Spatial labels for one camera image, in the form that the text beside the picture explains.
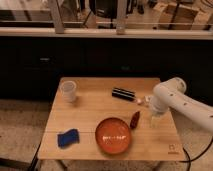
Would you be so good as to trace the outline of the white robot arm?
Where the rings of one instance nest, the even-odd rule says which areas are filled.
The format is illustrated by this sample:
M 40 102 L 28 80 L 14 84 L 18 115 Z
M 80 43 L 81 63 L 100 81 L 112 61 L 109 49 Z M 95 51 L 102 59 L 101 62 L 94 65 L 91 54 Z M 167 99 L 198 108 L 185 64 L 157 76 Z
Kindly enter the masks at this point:
M 155 85 L 149 101 L 151 113 L 161 116 L 173 108 L 213 134 L 213 107 L 186 96 L 186 89 L 179 77 Z

